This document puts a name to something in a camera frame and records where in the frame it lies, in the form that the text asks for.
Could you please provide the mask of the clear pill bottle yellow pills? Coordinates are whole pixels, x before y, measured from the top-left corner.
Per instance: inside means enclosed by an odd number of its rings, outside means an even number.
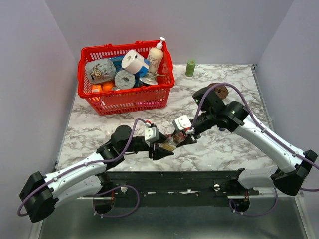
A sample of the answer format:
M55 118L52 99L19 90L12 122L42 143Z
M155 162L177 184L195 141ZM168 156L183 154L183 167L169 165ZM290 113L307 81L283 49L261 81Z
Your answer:
M184 134L182 132L172 134L164 143L159 146L168 151L174 151L177 146L184 141Z

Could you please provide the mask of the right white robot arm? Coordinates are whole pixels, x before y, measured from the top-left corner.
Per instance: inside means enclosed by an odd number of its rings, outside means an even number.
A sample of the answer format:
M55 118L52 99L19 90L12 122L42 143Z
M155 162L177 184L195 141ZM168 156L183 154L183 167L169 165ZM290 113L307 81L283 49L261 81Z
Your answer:
M246 139L276 164L258 170L239 169L229 183L233 194L241 195L254 187L274 187L289 196L301 190L315 165L315 152L303 151L276 135L252 114L246 102L224 104L209 87L200 89L192 97L198 105L194 119L182 115L173 121L175 131L186 135L184 145L196 143L201 133L217 126Z

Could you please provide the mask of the green lid of bottle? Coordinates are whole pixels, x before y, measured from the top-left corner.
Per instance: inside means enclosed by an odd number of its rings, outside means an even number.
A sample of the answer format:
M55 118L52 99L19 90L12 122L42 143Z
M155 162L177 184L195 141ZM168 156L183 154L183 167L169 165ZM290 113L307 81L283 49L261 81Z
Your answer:
M195 66L196 66L196 61L194 59L189 59L187 61L186 70L185 70L185 75L187 77L192 77L193 76Z

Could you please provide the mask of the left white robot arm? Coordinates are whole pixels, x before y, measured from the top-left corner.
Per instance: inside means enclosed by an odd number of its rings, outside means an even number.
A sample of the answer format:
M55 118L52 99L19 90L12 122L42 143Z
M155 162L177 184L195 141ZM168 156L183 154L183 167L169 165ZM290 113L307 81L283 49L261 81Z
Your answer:
M80 162L46 175L39 171L31 174L19 195L22 204L18 215L37 223L68 200L95 194L107 196L111 185L103 178L108 170L124 161L126 152L147 152L153 160L172 155L160 146L168 136L153 124L145 126L144 136L134 136L133 127L121 125L108 142Z

